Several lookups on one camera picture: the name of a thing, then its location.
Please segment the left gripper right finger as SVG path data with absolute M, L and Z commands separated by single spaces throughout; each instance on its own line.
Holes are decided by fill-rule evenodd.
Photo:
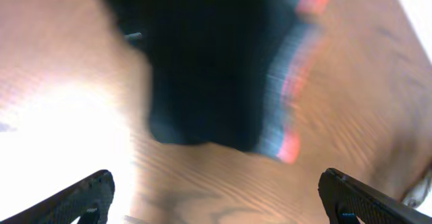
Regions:
M 431 217 L 334 168 L 321 174 L 318 191 L 330 224 L 431 224 Z

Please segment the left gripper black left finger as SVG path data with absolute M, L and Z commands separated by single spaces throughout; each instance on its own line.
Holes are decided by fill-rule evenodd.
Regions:
M 106 224 L 114 194 L 111 172 L 100 170 L 1 223 Z

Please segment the black leggings red waistband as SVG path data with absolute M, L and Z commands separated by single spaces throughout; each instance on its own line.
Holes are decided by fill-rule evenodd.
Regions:
M 161 143 L 220 144 L 293 163 L 292 111 L 329 0 L 103 0 L 152 69 Z

